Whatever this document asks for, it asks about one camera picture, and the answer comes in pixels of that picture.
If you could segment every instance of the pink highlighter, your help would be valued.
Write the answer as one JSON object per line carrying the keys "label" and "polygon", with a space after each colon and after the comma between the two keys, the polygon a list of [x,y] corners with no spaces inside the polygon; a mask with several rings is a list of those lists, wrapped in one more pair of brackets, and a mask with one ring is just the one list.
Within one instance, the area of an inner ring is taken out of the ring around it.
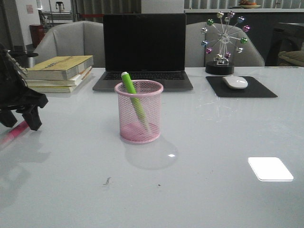
{"label": "pink highlighter", "polygon": [[26,121],[21,122],[16,127],[14,127],[2,140],[0,143],[0,148],[3,149],[11,141],[13,141],[18,135],[20,135],[24,130],[29,127]]}

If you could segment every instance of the table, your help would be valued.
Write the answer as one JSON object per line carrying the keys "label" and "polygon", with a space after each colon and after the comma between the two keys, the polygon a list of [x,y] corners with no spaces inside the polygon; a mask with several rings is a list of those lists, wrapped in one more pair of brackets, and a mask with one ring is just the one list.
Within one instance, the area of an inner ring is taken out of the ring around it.
{"label": "table", "polygon": [[[144,145],[120,139],[117,94],[92,91],[103,72],[47,94],[40,129],[0,152],[1,228],[304,227],[304,68],[236,67],[278,98],[219,98],[187,68],[194,90],[162,94]],[[293,181],[260,181],[249,157],[279,158]]]}

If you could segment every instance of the black laptop screen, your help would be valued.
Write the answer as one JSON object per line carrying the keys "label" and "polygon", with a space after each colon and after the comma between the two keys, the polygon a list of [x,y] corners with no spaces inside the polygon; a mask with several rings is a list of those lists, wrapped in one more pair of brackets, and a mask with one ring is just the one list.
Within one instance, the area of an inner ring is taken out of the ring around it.
{"label": "black laptop screen", "polygon": [[182,71],[185,14],[104,16],[107,71]]}

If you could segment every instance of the ferris wheel ornament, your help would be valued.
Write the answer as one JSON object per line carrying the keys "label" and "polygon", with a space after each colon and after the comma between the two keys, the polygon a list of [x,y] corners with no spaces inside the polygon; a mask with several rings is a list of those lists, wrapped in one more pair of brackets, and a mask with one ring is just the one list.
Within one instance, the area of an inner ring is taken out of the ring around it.
{"label": "ferris wheel ornament", "polygon": [[[238,17],[237,22],[235,25],[229,27],[229,23],[231,19],[235,16],[235,12],[230,11],[227,13],[227,16],[224,17],[224,13],[222,11],[217,13],[217,18],[220,19],[221,23],[221,30],[218,30],[214,25],[213,19],[207,20],[207,26],[213,26],[217,30],[217,39],[207,41],[203,40],[201,45],[205,48],[206,54],[211,54],[214,52],[214,46],[219,43],[219,50],[216,56],[214,57],[213,61],[206,63],[206,72],[215,75],[231,75],[234,73],[234,66],[231,62],[229,62],[229,58],[231,57],[231,52],[227,49],[228,44],[234,45],[231,40],[236,39],[238,40],[237,43],[240,45],[244,45],[247,43],[247,38],[236,38],[234,37],[235,34],[243,31],[248,32],[250,30],[249,25],[244,25],[242,30],[233,31],[233,28],[236,27],[237,24],[241,24],[245,21],[244,17]],[[206,34],[208,32],[208,28],[204,27],[201,29],[202,34]],[[241,46],[235,46],[236,54],[242,53],[244,50]]]}

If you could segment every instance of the pen holder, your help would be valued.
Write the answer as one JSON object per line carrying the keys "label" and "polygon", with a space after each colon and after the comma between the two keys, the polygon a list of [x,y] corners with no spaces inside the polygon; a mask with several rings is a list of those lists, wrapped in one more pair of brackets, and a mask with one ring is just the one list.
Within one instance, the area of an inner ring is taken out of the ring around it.
{"label": "pen holder", "polygon": [[123,83],[115,86],[118,94],[120,135],[131,143],[149,143],[160,136],[162,84],[132,80],[136,94],[127,92]]}

